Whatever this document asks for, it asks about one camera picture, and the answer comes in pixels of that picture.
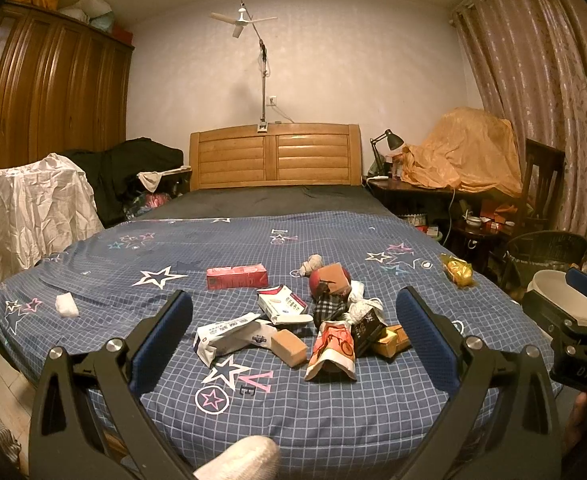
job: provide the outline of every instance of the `bedspread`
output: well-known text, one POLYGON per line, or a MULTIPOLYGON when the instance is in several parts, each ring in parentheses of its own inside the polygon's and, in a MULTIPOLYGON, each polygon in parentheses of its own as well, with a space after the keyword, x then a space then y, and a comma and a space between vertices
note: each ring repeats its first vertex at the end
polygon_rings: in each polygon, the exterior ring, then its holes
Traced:
MULTIPOLYGON (((416 352, 359 358, 356 381, 321 373, 305 382, 305 365, 289 368, 260 348, 222 356, 209 369, 192 348, 196 328, 260 309, 255 289, 207 290, 206 269, 262 263, 271 285, 283 283, 311 304, 298 268, 319 253, 364 282, 365 297, 380 298, 391 323, 398 291, 413 285, 464 335, 511 351, 536 344, 550 367, 551 349, 520 307, 483 276, 458 290, 441 268, 442 251, 397 218, 350 212, 125 222, 2 283, 0 341, 36 382, 52 346, 96 350, 185 290, 194 302, 192 326, 154 391, 141 397, 161 434, 194 466, 241 437, 262 434, 281 447, 279 478, 362 478, 363 470, 389 466, 414 449, 446 402, 416 352), (64 292, 74 296, 79 317, 59 317, 54 305, 64 292)), ((313 326, 297 333, 311 347, 313 326)), ((92 398, 108 424, 102 396, 92 398)), ((481 421, 495 400, 492 391, 481 421)))

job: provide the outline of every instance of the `bucket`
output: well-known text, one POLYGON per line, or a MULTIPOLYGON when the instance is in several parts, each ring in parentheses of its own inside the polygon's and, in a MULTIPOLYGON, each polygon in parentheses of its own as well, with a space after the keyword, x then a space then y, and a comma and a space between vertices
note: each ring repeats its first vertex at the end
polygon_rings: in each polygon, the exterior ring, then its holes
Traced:
POLYGON ((536 290, 574 317, 580 326, 587 326, 587 297, 567 285, 565 273, 560 270, 539 270, 527 287, 536 290))

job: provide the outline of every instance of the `floor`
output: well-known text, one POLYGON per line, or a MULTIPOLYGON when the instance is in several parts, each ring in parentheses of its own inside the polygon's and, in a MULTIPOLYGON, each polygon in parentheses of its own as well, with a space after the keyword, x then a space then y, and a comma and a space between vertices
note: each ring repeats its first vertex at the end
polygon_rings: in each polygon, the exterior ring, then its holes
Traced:
POLYGON ((0 420, 20 443, 20 470, 29 474, 29 423, 36 389, 0 355, 0 420))

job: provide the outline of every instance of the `screw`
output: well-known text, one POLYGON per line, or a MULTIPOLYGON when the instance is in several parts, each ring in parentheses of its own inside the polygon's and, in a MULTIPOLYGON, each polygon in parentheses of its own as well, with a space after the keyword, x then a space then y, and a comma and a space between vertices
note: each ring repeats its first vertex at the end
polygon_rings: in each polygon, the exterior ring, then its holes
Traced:
POLYGON ((470 335, 467 338, 466 344, 472 350, 480 350, 482 348, 482 339, 476 337, 475 335, 470 335))
POLYGON ((50 359, 58 359, 61 355, 62 355, 62 348, 60 348, 59 346, 54 346, 49 351, 50 359))
POLYGON ((529 357, 533 357, 534 359, 536 357, 540 357, 540 350, 538 350, 535 346, 529 345, 526 349, 526 352, 529 357))
POLYGON ((118 352, 123 347, 122 339, 110 339, 107 341, 108 352, 118 352))

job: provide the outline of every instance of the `black bed sheet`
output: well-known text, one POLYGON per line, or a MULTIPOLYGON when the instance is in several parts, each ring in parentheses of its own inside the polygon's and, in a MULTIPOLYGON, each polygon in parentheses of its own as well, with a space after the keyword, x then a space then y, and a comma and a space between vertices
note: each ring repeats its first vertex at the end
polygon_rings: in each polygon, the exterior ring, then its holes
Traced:
POLYGON ((139 219, 245 218, 320 211, 393 216, 362 186, 264 186, 199 189, 139 219))

